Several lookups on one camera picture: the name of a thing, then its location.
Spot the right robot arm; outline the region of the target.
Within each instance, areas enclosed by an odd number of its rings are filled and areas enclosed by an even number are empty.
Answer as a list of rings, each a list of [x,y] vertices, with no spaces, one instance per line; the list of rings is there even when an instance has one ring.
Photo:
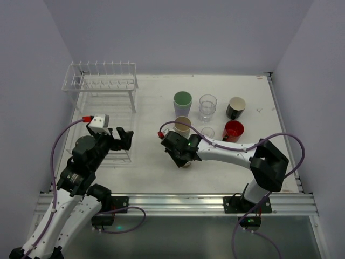
[[[229,204],[237,213],[248,212],[269,192],[280,192],[289,160],[270,141],[262,144],[224,142],[192,134],[188,138],[169,131],[161,145],[177,167],[192,161],[219,161],[249,169],[254,179]]]

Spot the red cup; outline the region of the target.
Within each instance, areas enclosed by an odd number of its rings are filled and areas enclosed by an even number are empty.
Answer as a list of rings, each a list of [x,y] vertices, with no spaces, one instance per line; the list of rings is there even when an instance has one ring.
[[[226,142],[237,142],[244,133],[244,125],[237,120],[230,120],[225,124],[222,140]]]

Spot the beige cup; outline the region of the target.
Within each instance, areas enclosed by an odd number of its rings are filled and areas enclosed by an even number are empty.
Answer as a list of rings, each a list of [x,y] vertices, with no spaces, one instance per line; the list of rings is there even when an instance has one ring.
[[[188,117],[185,116],[179,116],[175,119],[174,123],[174,131],[181,136],[187,137],[190,133],[190,125],[191,121]]]

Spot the brown and cream cup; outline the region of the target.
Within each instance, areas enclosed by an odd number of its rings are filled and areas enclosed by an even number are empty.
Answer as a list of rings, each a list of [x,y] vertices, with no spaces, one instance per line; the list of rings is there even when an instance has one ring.
[[[183,168],[187,168],[191,165],[191,161],[188,161],[187,163],[185,163],[182,167]]]

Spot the lavender cup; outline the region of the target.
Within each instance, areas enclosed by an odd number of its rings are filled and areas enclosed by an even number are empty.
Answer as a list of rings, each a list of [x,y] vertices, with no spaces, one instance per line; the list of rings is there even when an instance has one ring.
[[[187,105],[180,105],[174,102],[175,117],[180,117],[180,116],[188,117],[190,108],[191,108],[191,103],[188,103]]]

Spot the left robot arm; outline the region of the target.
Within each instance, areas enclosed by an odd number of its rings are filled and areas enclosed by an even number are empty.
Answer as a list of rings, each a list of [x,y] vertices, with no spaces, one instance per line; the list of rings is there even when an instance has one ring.
[[[94,184],[95,172],[109,151],[127,151],[133,131],[117,127],[119,139],[110,128],[89,127],[80,137],[62,171],[50,203],[30,239],[10,253],[10,258],[63,258],[72,240],[100,211],[111,191]]]

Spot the green cup shelf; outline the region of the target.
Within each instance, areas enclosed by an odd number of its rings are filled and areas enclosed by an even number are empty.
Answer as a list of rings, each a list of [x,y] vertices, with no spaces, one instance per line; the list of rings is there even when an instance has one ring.
[[[179,91],[174,95],[174,104],[178,107],[187,107],[192,103],[192,96],[189,92]]]

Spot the black mug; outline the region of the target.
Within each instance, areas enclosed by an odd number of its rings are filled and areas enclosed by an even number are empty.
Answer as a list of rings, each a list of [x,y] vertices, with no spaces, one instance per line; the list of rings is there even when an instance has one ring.
[[[241,97],[233,97],[230,99],[227,109],[226,115],[230,120],[236,120],[240,117],[246,107],[246,102]]]

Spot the clear faceted glass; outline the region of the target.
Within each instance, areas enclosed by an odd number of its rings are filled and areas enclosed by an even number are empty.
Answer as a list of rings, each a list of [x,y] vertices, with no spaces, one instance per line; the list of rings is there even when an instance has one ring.
[[[201,122],[210,122],[217,105],[217,98],[211,94],[205,94],[199,99],[199,119]]]

